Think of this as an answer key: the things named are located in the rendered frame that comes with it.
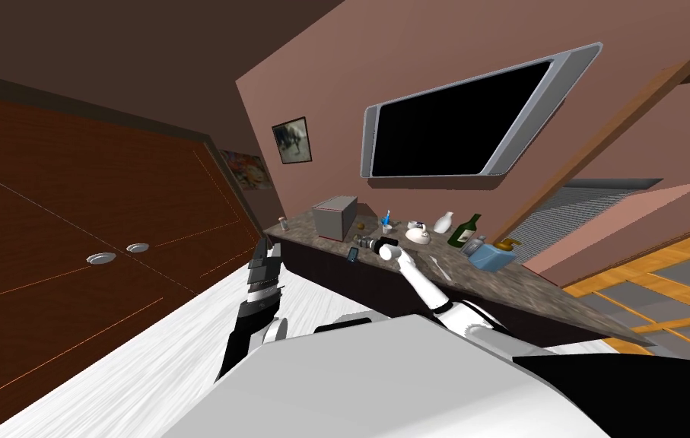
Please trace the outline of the brown cupboard door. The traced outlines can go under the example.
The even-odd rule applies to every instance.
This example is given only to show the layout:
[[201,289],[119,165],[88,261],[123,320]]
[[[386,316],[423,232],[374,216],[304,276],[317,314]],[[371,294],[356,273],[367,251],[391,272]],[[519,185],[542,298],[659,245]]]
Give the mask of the brown cupboard door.
[[191,296],[0,185],[0,424]]
[[3,100],[0,183],[195,292],[260,238],[203,144]]

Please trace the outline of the green bottle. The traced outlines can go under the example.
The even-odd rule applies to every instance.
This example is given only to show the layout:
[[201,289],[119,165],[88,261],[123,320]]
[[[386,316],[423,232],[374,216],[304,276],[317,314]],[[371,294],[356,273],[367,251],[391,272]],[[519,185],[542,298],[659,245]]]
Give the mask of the green bottle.
[[480,214],[474,214],[467,222],[460,224],[450,234],[447,243],[455,248],[462,248],[469,238],[477,231],[477,221]]

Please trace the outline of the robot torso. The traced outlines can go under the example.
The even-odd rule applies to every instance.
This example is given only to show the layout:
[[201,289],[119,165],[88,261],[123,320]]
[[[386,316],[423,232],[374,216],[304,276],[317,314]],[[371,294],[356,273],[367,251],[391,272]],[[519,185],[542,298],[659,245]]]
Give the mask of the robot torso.
[[517,365],[543,355],[421,316],[269,342],[155,438],[610,438]]

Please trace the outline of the dark cabinet with stone top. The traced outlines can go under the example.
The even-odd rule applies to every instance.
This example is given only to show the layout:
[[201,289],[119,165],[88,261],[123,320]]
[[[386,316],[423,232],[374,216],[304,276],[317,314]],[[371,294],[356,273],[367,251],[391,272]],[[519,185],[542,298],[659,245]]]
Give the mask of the dark cabinet with stone top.
[[[279,224],[266,231],[282,244],[285,268],[295,275],[341,294],[389,317],[409,313],[429,314],[412,286],[399,273],[398,263],[385,261],[369,249],[360,249],[351,263],[346,257],[354,246],[358,228],[352,226],[342,242],[318,237],[311,211],[288,219],[285,232]],[[617,338],[641,346],[649,341],[631,328],[603,315],[567,294],[556,284],[517,263],[495,273],[478,270],[443,234],[434,234],[429,245],[405,238],[404,223],[390,236],[414,259],[418,270],[448,297],[469,300],[493,315],[513,335],[540,347]],[[429,256],[438,259],[453,279],[446,281]]]

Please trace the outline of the white knife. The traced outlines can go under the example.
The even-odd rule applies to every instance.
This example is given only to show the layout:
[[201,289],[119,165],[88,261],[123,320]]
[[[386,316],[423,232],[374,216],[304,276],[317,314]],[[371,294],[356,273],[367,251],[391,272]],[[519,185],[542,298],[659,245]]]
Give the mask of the white knife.
[[446,279],[446,281],[452,282],[453,279],[452,279],[451,276],[448,274],[448,272],[442,267],[442,264],[440,264],[440,262],[438,261],[438,259],[437,259],[436,257],[432,256],[432,255],[430,255],[429,258],[430,258],[431,261],[436,265],[437,269],[438,269],[439,272],[442,274],[442,276]]

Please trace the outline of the white teapot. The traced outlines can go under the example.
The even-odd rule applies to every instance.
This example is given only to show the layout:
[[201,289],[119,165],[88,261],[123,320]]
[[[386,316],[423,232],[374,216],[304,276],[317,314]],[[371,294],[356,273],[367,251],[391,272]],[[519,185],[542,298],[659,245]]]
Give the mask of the white teapot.
[[409,221],[405,238],[418,245],[428,245],[431,243],[431,236],[425,228],[425,224],[418,221]]

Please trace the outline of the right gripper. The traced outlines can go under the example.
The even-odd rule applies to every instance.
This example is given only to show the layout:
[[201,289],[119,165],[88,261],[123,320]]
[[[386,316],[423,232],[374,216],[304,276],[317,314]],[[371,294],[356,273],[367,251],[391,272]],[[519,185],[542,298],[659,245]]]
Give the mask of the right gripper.
[[379,252],[380,248],[384,245],[398,246],[399,241],[384,236],[380,236],[379,238],[371,236],[359,237],[359,247],[367,248],[373,252]]

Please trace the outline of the grey framed television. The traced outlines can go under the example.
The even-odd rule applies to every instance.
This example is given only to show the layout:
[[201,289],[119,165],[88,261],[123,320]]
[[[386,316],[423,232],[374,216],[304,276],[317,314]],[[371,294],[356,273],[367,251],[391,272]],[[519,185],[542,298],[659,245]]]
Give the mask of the grey framed television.
[[579,46],[369,106],[364,113],[360,175],[504,175],[602,48],[599,42]]

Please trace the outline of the colourful wall picture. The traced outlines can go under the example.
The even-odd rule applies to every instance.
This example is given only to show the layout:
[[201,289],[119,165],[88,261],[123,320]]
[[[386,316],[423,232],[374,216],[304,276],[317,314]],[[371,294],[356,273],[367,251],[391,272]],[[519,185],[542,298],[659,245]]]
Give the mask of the colourful wall picture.
[[240,188],[244,191],[272,189],[268,171],[258,156],[220,150]]

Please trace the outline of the grey window blind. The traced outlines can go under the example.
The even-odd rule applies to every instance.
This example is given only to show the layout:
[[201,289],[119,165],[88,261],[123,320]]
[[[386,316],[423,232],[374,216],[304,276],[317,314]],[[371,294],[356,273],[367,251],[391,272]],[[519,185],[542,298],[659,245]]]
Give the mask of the grey window blind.
[[661,178],[572,179],[535,208],[507,236],[519,241],[525,262],[626,197],[654,187]]

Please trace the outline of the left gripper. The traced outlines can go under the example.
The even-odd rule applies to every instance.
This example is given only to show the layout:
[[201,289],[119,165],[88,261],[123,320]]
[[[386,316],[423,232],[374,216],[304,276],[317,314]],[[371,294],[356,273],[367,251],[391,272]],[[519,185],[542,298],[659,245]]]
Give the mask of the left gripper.
[[266,257],[266,242],[259,241],[253,251],[253,257],[248,264],[249,293],[274,287],[278,283],[278,277],[282,264],[282,244],[273,243]]

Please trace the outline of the blue soap dispenser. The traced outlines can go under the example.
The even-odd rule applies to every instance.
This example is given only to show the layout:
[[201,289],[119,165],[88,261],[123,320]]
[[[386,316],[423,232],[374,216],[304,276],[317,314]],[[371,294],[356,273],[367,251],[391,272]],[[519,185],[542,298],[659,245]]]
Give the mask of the blue soap dispenser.
[[519,245],[519,241],[511,238],[494,244],[483,244],[468,257],[468,260],[481,271],[497,272],[515,259],[514,247]]

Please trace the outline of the grey box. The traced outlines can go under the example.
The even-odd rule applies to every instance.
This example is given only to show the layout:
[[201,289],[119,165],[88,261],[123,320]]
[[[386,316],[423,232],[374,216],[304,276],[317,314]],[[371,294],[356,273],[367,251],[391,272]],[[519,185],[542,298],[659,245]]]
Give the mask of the grey box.
[[318,237],[342,242],[357,214],[356,196],[335,196],[312,207]]

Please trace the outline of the dark framed grey picture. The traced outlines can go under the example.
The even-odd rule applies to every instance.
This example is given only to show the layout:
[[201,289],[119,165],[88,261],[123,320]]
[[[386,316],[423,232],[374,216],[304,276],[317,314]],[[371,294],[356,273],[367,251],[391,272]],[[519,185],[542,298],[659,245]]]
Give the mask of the dark framed grey picture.
[[305,117],[272,126],[272,134],[283,164],[312,161]]

